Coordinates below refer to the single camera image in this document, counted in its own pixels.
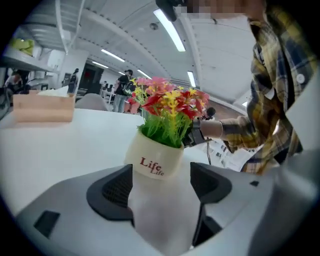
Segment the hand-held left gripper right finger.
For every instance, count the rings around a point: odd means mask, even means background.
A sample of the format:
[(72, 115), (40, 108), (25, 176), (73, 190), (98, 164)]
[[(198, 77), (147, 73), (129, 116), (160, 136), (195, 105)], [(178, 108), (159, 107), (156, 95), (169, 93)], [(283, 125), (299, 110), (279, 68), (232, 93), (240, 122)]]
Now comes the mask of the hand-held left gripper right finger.
[(190, 164), (199, 201), (196, 248), (279, 248), (320, 199), (320, 152), (308, 150), (267, 175)]

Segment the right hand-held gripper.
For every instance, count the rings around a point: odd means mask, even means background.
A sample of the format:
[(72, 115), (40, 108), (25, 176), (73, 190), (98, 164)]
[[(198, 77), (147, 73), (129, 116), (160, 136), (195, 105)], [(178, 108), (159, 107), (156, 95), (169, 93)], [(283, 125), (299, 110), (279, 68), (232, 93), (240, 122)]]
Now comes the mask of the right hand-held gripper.
[(201, 132), (200, 124), (201, 121), (199, 119), (192, 121), (184, 136), (184, 147), (194, 147), (207, 141)]

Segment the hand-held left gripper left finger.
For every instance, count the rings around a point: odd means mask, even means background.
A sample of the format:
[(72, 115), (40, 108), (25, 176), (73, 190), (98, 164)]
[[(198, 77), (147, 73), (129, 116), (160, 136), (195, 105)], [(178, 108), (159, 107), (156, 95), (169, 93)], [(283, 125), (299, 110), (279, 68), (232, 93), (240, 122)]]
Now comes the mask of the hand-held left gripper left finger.
[(46, 256), (157, 256), (135, 230), (130, 164), (60, 181), (28, 204), (17, 224)]

